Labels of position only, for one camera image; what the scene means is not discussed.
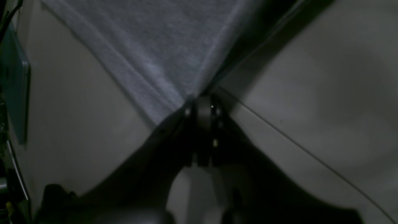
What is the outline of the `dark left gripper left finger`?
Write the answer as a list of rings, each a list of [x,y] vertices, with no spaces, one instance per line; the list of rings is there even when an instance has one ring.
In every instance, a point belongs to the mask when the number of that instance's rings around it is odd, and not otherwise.
[[[78,197],[44,188],[36,224],[175,224],[166,209],[178,173],[192,165],[196,101],[189,99],[103,182]]]

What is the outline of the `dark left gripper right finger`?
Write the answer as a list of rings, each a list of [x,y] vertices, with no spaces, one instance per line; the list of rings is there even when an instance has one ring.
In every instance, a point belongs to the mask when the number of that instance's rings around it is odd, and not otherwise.
[[[225,171],[223,224],[362,224],[354,209],[318,199],[249,140],[215,95],[196,99],[196,160]]]

